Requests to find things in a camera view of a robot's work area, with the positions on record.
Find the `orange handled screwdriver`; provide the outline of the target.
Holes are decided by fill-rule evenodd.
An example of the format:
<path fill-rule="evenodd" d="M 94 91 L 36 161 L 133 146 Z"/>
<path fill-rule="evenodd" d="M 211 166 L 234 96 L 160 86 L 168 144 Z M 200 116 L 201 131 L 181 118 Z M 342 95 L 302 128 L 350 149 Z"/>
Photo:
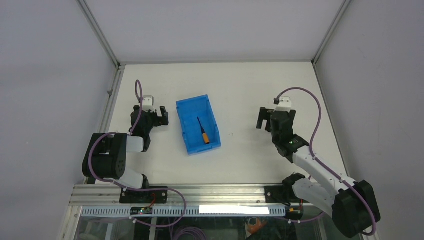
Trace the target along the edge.
<path fill-rule="evenodd" d="M 207 135 L 207 133 L 206 133 L 205 129 L 203 128 L 202 123 L 201 123 L 201 121 L 200 121 L 200 118 L 199 118 L 199 117 L 197 117 L 197 121 L 198 121 L 199 126 L 200 126 L 201 135 L 202 135 L 202 139 L 203 139 L 204 144 L 205 144 L 205 145 L 210 144 L 209 137 L 208 137 L 208 135 Z"/>

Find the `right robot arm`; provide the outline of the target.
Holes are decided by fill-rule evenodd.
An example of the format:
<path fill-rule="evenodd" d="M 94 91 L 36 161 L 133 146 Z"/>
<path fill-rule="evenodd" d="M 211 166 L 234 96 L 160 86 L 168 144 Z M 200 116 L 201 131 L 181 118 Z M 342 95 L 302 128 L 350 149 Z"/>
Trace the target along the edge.
<path fill-rule="evenodd" d="M 365 180 L 356 181 L 336 173 L 317 154 L 311 153 L 309 142 L 293 131 L 295 110 L 259 109 L 257 129 L 263 123 L 271 134 L 277 152 L 290 163 L 307 172 L 316 182 L 303 174 L 293 173 L 283 180 L 284 203 L 305 200 L 329 215 L 336 228 L 347 238 L 353 238 L 381 220 L 374 189 Z"/>

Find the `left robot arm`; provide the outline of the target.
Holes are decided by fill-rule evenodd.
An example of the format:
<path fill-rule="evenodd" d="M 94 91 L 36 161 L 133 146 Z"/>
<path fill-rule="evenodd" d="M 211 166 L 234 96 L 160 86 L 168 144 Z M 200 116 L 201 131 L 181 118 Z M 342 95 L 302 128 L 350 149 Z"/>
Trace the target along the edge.
<path fill-rule="evenodd" d="M 82 162 L 82 173 L 104 183 L 112 183 L 131 190 L 131 197 L 145 203 L 151 196 L 147 176 L 127 167 L 128 153 L 147 152 L 151 145 L 150 133 L 154 127 L 168 126 L 169 113 L 165 106 L 141 109 L 135 105 L 131 113 L 131 126 L 127 133 L 94 133 Z"/>

